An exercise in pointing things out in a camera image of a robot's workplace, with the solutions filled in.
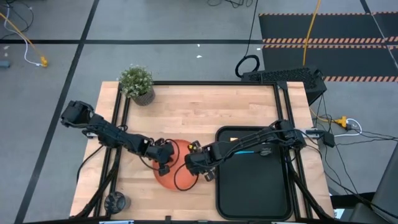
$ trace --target orange bowl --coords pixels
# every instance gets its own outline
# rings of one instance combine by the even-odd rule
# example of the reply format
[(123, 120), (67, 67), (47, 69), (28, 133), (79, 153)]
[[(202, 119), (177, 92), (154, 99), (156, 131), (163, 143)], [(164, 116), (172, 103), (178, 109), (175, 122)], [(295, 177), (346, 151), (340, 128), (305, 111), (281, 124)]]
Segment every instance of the orange bowl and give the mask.
[[(188, 145), (190, 144), (186, 140), (174, 140), (175, 142), (171, 141), (173, 148), (174, 148), (174, 154), (171, 156), (173, 161), (168, 162), (167, 165), (170, 166), (170, 172), (164, 176), (160, 176), (158, 171), (154, 170), (154, 175), (156, 180), (165, 188), (170, 189), (170, 190), (177, 190), (175, 184), (174, 184), (174, 175), (177, 169), (185, 163), (184, 157), (185, 155), (189, 154), (188, 150)], [(159, 168), (159, 163), (153, 161), (152, 166), (155, 169)], [(187, 189), (191, 187), (196, 180), (196, 176), (191, 175), (189, 170), (183, 166), (181, 169), (178, 170), (177, 175), (175, 177), (175, 182), (178, 185), (180, 189)]]

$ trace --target floor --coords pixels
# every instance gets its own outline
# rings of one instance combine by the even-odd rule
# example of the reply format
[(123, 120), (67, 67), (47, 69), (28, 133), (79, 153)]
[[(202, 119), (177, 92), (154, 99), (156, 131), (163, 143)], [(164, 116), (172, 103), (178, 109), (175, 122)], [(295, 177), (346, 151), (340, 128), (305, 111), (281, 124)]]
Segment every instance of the floor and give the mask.
[[(34, 23), (26, 36), (80, 40), (94, 0), (24, 2), (34, 12)], [(398, 11), (396, 0), (366, 2), (371, 11)], [(312, 12), (315, 5), (316, 0), (260, 0), (257, 12)], [(178, 44), (174, 41), (166, 44), (86, 44), (65, 102), (82, 100), (95, 106), (101, 82), (116, 80), (120, 71), (130, 64), (147, 66), (153, 71), (155, 80), (238, 80), (234, 76), (234, 67), (243, 56), (246, 45), (243, 41), (231, 44), (228, 40), (248, 38), (253, 9), (254, 5), (233, 9), (227, 2), (211, 7), (206, 0), (100, 0), (87, 39), (217, 39), (221, 40), (220, 44)], [(23, 4), (16, 2), (15, 10), (23, 18), (30, 19), (30, 12)], [(5, 8), (0, 6), (0, 12), (5, 13)], [(324, 0), (319, 12), (364, 11), (359, 0)], [(15, 15), (11, 14), (10, 19), (17, 26), (24, 26)], [(0, 27), (0, 34), (7, 34), (7, 31)], [(258, 20), (254, 23), (252, 38), (261, 39)], [(249, 54), (261, 57), (259, 47), (250, 45)], [(65, 79), (71, 64), (74, 65), (72, 60), (78, 41), (75, 44), (37, 45), (49, 60), (48, 68), (26, 63), (24, 48), (22, 44), (0, 44), (0, 59), (12, 62), (11, 68), (0, 70), (0, 102), (3, 105), (0, 110), (3, 128), (0, 169), (4, 170), (0, 174), (1, 223), (14, 223), (30, 180), (37, 180), (37, 185), (30, 184), (35, 187), (31, 189), (33, 195), (25, 218), (22, 214), (19, 221), (67, 218), (75, 191), (76, 171), (86, 144), (79, 131), (64, 128), (59, 122), (53, 127), (52, 140), (45, 141)], [(27, 57), (37, 60), (31, 50)], [(252, 67), (248, 62), (241, 71)], [(364, 130), (397, 135), (398, 83), (333, 82), (326, 85), (327, 112), (334, 118), (347, 115), (358, 120)], [(333, 130), (335, 134), (341, 132), (339, 127), (333, 127)], [(361, 140), (362, 137), (336, 139), (337, 142)], [(49, 144), (49, 150), (43, 169), (39, 176), (31, 178), (44, 143)], [(339, 147), (358, 192), (375, 191), (394, 146), (395, 142), (376, 141)], [(352, 189), (335, 149), (328, 150), (327, 160), (343, 185)], [(334, 177), (325, 163), (324, 167)], [(328, 180), (328, 183), (334, 191), (344, 193), (333, 182)]]

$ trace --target black tray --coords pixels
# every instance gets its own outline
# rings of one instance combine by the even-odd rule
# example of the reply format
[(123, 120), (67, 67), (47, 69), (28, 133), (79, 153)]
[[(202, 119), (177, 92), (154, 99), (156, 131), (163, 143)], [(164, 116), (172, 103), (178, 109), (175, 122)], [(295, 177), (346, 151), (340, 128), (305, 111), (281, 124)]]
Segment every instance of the black tray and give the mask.
[[(260, 131), (255, 126), (224, 126), (216, 141), (230, 141)], [(255, 151), (264, 145), (254, 146)], [(216, 170), (216, 207), (227, 220), (284, 221), (292, 216), (283, 152), (234, 155)]]

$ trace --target orange striped tape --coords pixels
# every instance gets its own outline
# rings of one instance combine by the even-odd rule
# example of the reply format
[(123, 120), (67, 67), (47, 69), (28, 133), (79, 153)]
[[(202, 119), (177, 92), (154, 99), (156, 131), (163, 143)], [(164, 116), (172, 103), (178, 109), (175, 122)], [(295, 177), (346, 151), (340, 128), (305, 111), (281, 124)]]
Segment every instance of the orange striped tape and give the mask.
[(398, 37), (386, 37), (384, 40), (388, 42), (398, 42)]
[[(312, 13), (260, 13), (259, 16), (312, 16)], [(370, 13), (349, 12), (349, 13), (318, 13), (318, 16), (355, 16), (370, 15)]]
[(376, 15), (376, 14), (397, 14), (398, 12), (392, 12), (392, 11), (390, 11), (390, 12), (373, 12), (373, 15)]
[[(303, 44), (266, 44), (262, 46), (266, 48), (304, 48)], [(386, 49), (385, 45), (313, 45), (307, 46), (309, 49)]]
[(325, 77), (326, 82), (398, 82), (398, 77), (342, 77), (331, 76)]
[[(267, 38), (262, 40), (266, 44), (305, 44), (305, 38)], [(309, 38), (309, 44), (381, 44), (398, 42), (398, 37), (390, 38)]]

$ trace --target yellow cable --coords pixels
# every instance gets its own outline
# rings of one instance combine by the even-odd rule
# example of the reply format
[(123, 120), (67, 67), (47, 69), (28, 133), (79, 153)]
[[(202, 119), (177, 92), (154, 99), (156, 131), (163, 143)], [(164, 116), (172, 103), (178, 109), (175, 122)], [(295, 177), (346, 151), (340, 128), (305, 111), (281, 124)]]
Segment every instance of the yellow cable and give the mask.
[(320, 121), (329, 122), (329, 120), (323, 119), (323, 118), (317, 116), (317, 114), (316, 114), (311, 108), (310, 108), (310, 111), (311, 111), (311, 113), (314, 114)]
[(312, 25), (313, 25), (313, 22), (315, 21), (315, 17), (317, 16), (318, 9), (319, 9), (319, 6), (320, 6), (320, 5), (321, 5), (321, 0), (318, 0), (317, 8), (315, 8), (315, 12), (313, 12), (312, 20), (311, 20), (311, 24), (310, 24), (310, 28), (308, 29), (307, 38), (305, 39), (304, 56), (303, 56), (303, 66), (305, 66), (305, 57), (307, 56), (307, 44), (308, 44), (308, 40), (310, 39), (310, 34), (311, 34), (311, 30), (312, 30)]
[(43, 67), (47, 67), (48, 61), (45, 59), (44, 55), (40, 53), (39, 50), (36, 49), (35, 45), (3, 14), (0, 12), (0, 16), (3, 17), (13, 28), (20, 34), (26, 41), (32, 46), (32, 48), (36, 51), (36, 53), (40, 56), (40, 61), (42, 62)]

